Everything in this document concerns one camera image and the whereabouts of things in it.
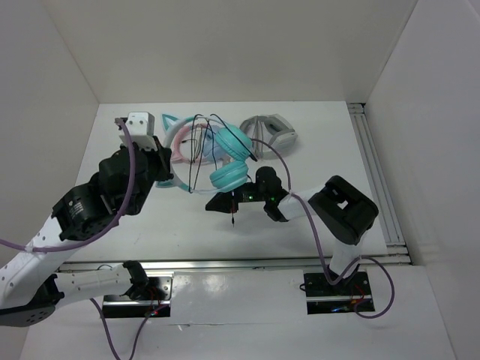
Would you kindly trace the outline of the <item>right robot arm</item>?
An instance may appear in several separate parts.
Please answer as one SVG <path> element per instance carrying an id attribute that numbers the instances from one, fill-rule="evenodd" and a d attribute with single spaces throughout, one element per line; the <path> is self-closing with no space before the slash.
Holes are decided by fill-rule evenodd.
<path id="1" fill-rule="evenodd" d="M 361 259 L 361 241 L 379 215 L 377 205 L 339 175 L 323 187 L 290 193 L 270 166 L 256 171 L 255 180 L 229 193 L 217 193 L 205 205 L 210 212 L 234 214 L 240 203 L 263 202 L 263 210 L 275 222 L 285 223 L 307 217 L 327 278 L 328 288 L 343 294 L 353 285 Z M 337 240 L 330 263 L 326 263 L 313 216 L 324 223 Z"/>

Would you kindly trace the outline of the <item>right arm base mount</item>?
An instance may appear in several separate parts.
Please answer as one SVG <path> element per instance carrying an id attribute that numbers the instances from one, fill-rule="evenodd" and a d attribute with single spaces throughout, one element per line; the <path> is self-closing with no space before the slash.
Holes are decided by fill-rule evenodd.
<path id="1" fill-rule="evenodd" d="M 306 296 L 307 314 L 353 313 L 375 311 L 370 281 L 366 271 L 357 272 L 351 279 L 332 286 L 321 273 L 304 273 L 299 289 Z"/>

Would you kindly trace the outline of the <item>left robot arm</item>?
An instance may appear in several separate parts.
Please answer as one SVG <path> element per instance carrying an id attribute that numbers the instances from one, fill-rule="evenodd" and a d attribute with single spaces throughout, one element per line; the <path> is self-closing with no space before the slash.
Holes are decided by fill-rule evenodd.
<path id="1" fill-rule="evenodd" d="M 135 179 L 126 215 L 140 213 L 156 181 L 173 177 L 170 149 L 135 148 L 134 155 Z M 85 245 L 88 239 L 110 227 L 127 192 L 129 167 L 125 147 L 102 160 L 89 182 L 73 187 L 53 206 L 52 215 L 32 239 L 31 246 Z M 79 274 L 58 273 L 74 252 L 20 252 L 1 267 L 2 326 L 32 326 L 58 308 L 98 296 L 137 300 L 152 294 L 153 284 L 135 260 Z"/>

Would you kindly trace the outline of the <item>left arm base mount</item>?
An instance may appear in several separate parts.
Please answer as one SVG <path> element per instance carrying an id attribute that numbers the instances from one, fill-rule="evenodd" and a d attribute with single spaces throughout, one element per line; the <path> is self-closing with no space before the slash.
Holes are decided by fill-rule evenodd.
<path id="1" fill-rule="evenodd" d="M 149 278 L 149 288 L 135 299 L 127 295 L 105 295 L 101 309 L 107 319 L 167 318 L 171 314 L 173 276 Z"/>

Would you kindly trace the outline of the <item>teal cat-ear headphones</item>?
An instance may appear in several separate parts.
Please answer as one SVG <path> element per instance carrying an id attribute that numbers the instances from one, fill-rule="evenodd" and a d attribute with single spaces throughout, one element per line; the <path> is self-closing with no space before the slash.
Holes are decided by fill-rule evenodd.
<path id="1" fill-rule="evenodd" d="M 248 158 L 256 160 L 252 140 L 239 127 L 212 114 L 196 114 L 179 118 L 170 114 L 161 116 L 165 144 L 172 150 L 173 164 L 201 167 L 214 166 L 209 176 L 211 190 L 197 188 L 198 175 L 189 175 L 187 182 L 177 175 L 167 181 L 158 181 L 157 188 L 180 188 L 190 194 L 229 193 L 248 180 Z"/>

